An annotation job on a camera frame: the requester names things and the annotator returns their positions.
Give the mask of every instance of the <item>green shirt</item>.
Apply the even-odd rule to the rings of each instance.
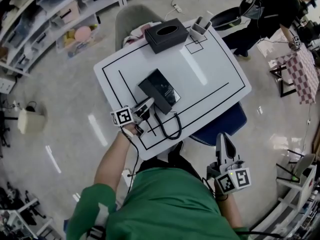
[[[239,240],[221,216],[208,188],[177,168],[152,168],[138,173],[121,209],[107,185],[83,190],[67,226],[67,240],[79,240],[95,223],[98,203],[108,207],[108,240]]]

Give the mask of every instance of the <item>checkered cloth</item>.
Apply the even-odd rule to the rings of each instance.
[[[314,66],[315,60],[303,44],[300,50],[275,59],[279,66],[285,64],[293,80],[299,96],[300,104],[316,102],[319,86],[318,72]]]

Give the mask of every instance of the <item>wrist strap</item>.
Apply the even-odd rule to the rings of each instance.
[[[122,128],[121,130],[120,130],[120,132],[124,132],[130,139],[132,139],[132,137],[134,136],[134,134],[131,132],[131,131],[129,131],[128,129],[126,129],[126,128]]]

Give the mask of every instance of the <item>black tissue box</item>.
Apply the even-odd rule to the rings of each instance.
[[[189,31],[177,18],[155,25],[144,31],[145,39],[155,54],[184,43],[188,35]]]
[[[165,115],[181,98],[159,69],[154,70],[139,83],[139,87],[148,97],[154,98],[155,105]]]

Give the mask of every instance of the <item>tiled floor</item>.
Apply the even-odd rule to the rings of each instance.
[[[183,14],[172,12],[167,19],[177,17],[184,22],[205,10],[217,14],[237,6],[240,0],[174,2],[182,8]],[[171,0],[129,0],[128,3],[145,4],[161,17],[172,9]],[[47,123],[39,134],[21,135],[16,122],[8,122],[11,148],[3,148],[0,172],[15,187],[28,189],[40,199],[43,210],[53,217],[54,227],[61,234],[63,221],[71,216],[76,206],[73,195],[80,194],[93,183],[96,168],[108,148],[96,137],[89,119],[95,118],[109,145],[118,131],[111,122],[111,108],[93,66],[115,51],[115,18],[119,10],[118,6],[113,6],[100,13],[103,41],[68,63],[54,47],[51,48],[31,71],[32,77],[22,78],[9,98],[21,105],[36,101]],[[286,159],[288,148],[301,151],[309,112],[308,105],[299,105],[296,94],[280,98],[276,83],[268,73],[268,62],[257,47],[250,54],[251,61],[240,62],[252,85],[252,92],[241,101],[247,124],[233,136],[251,171],[252,187],[235,194],[243,220],[249,227],[263,217],[282,194],[283,189],[277,188],[275,180],[276,163]],[[319,106],[313,105],[304,152],[310,150],[319,114]],[[50,147],[61,173],[50,160],[46,146]],[[206,166],[214,159],[214,148],[186,139],[182,154],[204,176]],[[126,167],[132,169],[135,159],[136,153],[131,149]],[[119,200],[125,192],[126,186],[121,182]]]

